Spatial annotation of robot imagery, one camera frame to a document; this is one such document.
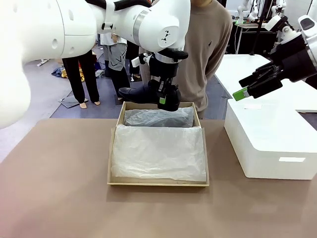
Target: white container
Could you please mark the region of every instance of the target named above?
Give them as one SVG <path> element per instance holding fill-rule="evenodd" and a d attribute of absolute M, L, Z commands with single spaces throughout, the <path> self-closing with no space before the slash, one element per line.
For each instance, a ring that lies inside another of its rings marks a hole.
<path fill-rule="evenodd" d="M 317 131 L 277 101 L 228 100 L 225 129 L 248 178 L 312 180 Z"/>

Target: robotic arm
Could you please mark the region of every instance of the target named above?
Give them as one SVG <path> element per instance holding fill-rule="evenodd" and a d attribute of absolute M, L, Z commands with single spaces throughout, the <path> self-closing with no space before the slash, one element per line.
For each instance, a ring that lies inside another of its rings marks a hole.
<path fill-rule="evenodd" d="M 160 0 L 152 7 L 147 0 L 15 0 L 1 3 L 1 9 L 0 128 L 19 120 L 29 107 L 23 64 L 85 54 L 97 33 L 112 32 L 153 52 L 157 64 L 168 69 L 160 69 L 168 72 L 162 77 L 162 98 L 178 63 L 188 56 L 183 49 L 190 0 Z"/>
<path fill-rule="evenodd" d="M 286 8 L 286 0 L 277 0 L 276 1 L 276 6 L 272 7 L 272 16 L 280 15 L 280 13 L 284 13 L 285 8 Z"/>
<path fill-rule="evenodd" d="M 233 94 L 237 101 L 275 91 L 283 86 L 284 78 L 297 82 L 317 74 L 317 22 L 301 16 L 298 22 L 302 32 L 296 32 L 287 20 L 277 15 L 265 26 L 268 31 L 281 31 L 284 40 L 272 51 L 270 63 L 240 81 L 245 88 Z"/>
<path fill-rule="evenodd" d="M 238 7 L 239 19 L 237 20 L 237 24 L 243 24 L 243 18 L 244 18 L 243 12 L 247 11 L 249 9 L 248 4 L 253 6 L 251 8 L 251 12 L 248 16 L 248 19 L 251 22 L 256 22 L 258 20 L 259 11 L 258 11 L 257 0 L 243 0 L 242 5 Z"/>

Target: brown table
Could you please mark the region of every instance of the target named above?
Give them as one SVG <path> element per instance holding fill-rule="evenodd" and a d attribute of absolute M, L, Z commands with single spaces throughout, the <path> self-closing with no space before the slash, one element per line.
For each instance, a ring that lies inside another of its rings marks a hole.
<path fill-rule="evenodd" d="M 202 121 L 209 188 L 107 186 L 115 123 L 38 123 L 0 165 L 0 237 L 317 237 L 317 180 L 246 178 L 223 121 Z"/>

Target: white tissue paper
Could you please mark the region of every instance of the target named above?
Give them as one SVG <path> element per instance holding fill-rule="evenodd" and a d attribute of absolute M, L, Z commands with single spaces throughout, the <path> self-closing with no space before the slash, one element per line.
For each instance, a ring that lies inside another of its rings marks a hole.
<path fill-rule="evenodd" d="M 124 114 L 124 124 L 130 126 L 151 127 L 193 127 L 194 109 L 179 108 L 175 112 L 164 110 L 127 110 Z"/>
<path fill-rule="evenodd" d="M 115 177 L 205 182 L 202 129 L 118 125 L 111 172 Z"/>

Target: shoe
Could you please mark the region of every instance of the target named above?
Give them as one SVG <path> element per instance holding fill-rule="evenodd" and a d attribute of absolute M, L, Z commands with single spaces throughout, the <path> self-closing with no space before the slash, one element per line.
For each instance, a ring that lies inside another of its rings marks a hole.
<path fill-rule="evenodd" d="M 147 85 L 139 88 L 120 88 L 119 94 L 126 100 L 133 103 L 157 104 L 159 109 L 174 112 L 178 110 L 181 95 L 177 85 L 170 85 L 165 89 L 166 98 L 162 99 L 159 96 L 158 89 L 160 83 L 156 80 L 151 80 Z"/>

